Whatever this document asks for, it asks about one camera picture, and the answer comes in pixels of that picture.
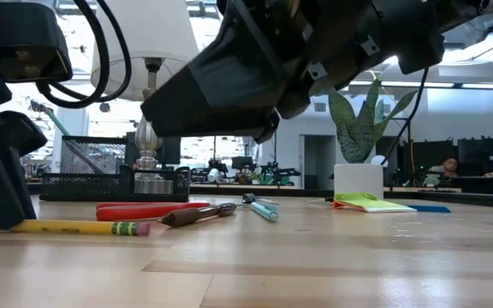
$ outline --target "potted plant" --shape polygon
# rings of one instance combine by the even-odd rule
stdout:
[[[250,180],[252,181],[252,184],[253,185],[259,185],[259,183],[260,183],[260,175],[258,174],[258,172],[253,171],[250,174]]]
[[[372,193],[383,197],[381,166],[364,164],[376,142],[382,138],[389,121],[403,111],[417,91],[402,97],[389,115],[383,115],[383,102],[377,104],[381,82],[374,80],[357,116],[347,98],[329,91],[330,115],[336,125],[336,137],[348,164],[334,167],[335,193]]]

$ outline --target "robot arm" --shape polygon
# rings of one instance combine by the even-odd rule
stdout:
[[[403,74],[438,64],[441,33],[490,0],[218,0],[215,41],[142,104],[157,135],[266,141],[310,93],[342,88],[391,56]]]

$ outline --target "wooden tabletop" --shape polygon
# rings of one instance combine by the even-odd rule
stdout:
[[[0,308],[493,308],[493,208],[363,214],[271,199],[279,223],[241,208],[145,238],[0,234]],[[95,213],[35,204],[46,219]]]

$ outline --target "black cable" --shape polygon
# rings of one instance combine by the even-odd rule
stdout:
[[[106,38],[104,36],[104,30],[96,18],[96,15],[92,12],[91,7],[85,0],[74,0],[74,2],[81,13],[85,16],[86,21],[89,23],[89,26],[94,33],[94,38],[96,39],[100,57],[100,81],[91,96],[81,99],[79,102],[68,102],[60,98],[55,98],[50,93],[50,87],[47,82],[36,82],[36,86],[38,91],[56,106],[69,109],[81,109],[95,103],[102,97],[102,94],[104,94],[108,81],[110,80],[110,55],[108,52],[108,45],[106,44]]]
[[[416,103],[414,104],[414,108],[412,110],[412,113],[410,114],[408,119],[405,121],[404,126],[402,126],[399,134],[397,134],[397,136],[393,140],[393,143],[391,144],[391,147],[389,148],[387,155],[385,156],[384,160],[381,163],[382,166],[389,160],[389,157],[391,157],[391,153],[393,152],[393,150],[397,146],[397,142],[399,142],[399,139],[401,139],[402,134],[407,129],[408,125],[410,125],[410,122],[412,121],[412,119],[416,115],[416,111],[418,111],[419,101],[421,101],[421,96],[422,96],[422,93],[423,93],[424,88],[425,88],[425,81],[427,80],[427,74],[428,73],[429,73],[429,68],[425,68],[424,69],[424,75],[421,77],[421,83],[419,84],[419,89],[418,89],[418,96],[416,97]]]
[[[473,28],[473,30],[476,30],[476,31],[479,31],[482,33],[486,32],[486,30],[484,30],[484,29],[479,29],[479,28],[475,27],[475,25],[473,25],[472,22],[470,22],[470,21],[467,22],[467,25],[469,25],[471,28]]]
[[[123,54],[123,59],[125,62],[125,78],[123,79],[123,82],[119,86],[119,88],[111,93],[110,95],[107,95],[105,97],[101,97],[98,101],[100,103],[104,102],[109,102],[112,101],[116,98],[119,98],[121,94],[127,90],[128,85],[130,84],[130,79],[133,74],[133,64],[131,61],[130,53],[128,52],[128,47],[127,47],[127,42],[125,40],[125,36],[123,35],[123,32],[121,30],[121,27],[119,26],[119,22],[117,22],[116,17],[113,15],[111,12],[110,7],[108,7],[108,4],[105,2],[105,0],[98,0],[98,5],[100,8],[103,10],[103,12],[108,16],[108,19],[110,20],[110,23],[112,27],[114,28],[117,36],[117,40],[119,41],[119,45],[121,47],[121,51]],[[71,89],[68,89],[66,86],[59,84],[57,82],[50,83],[51,86],[54,86],[58,91],[76,99],[85,99],[86,95],[83,95],[81,93],[75,92]]]

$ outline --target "snake plant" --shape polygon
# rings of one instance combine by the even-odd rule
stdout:
[[[389,121],[410,104],[417,92],[406,94],[391,113],[384,116],[383,102],[377,104],[380,84],[379,80],[374,80],[358,116],[355,116],[347,98],[336,91],[328,92],[330,115],[336,125],[342,154],[348,163],[363,163],[370,156]]]

